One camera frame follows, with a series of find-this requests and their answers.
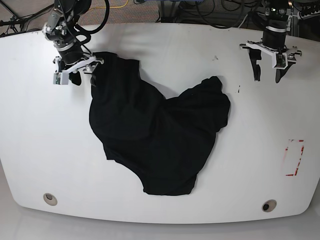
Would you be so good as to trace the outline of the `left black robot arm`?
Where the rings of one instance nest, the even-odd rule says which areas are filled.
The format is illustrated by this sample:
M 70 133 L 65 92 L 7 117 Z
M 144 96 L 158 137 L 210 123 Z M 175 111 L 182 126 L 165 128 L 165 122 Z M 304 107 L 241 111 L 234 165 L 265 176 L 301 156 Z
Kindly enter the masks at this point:
M 275 82 L 279 83 L 290 67 L 297 63 L 296 56 L 302 51 L 296 46 L 288 48 L 285 44 L 287 32 L 291 30 L 293 17 L 293 3 L 290 0 L 266 0 L 265 18 L 252 12 L 252 20 L 263 29 L 260 41 L 247 41 L 239 46 L 248 51 L 254 80 L 261 80 L 261 67 L 258 61 L 262 60 L 262 53 L 271 57 L 271 67 L 276 70 Z

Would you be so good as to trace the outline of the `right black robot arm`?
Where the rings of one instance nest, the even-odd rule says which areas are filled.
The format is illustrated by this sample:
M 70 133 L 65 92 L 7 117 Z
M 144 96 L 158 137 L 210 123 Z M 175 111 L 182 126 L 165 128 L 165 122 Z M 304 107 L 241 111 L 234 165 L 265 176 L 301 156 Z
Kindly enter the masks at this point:
M 42 32 L 58 51 L 53 59 L 55 85 L 81 85 L 81 72 L 90 75 L 90 83 L 96 85 L 94 71 L 104 60 L 96 57 L 85 44 L 91 41 L 93 34 L 98 33 L 107 23 L 110 3 L 105 1 L 105 13 L 102 23 L 93 30 L 86 30 L 78 24 L 80 16 L 89 11 L 90 0 L 56 0 L 53 9 L 44 24 Z

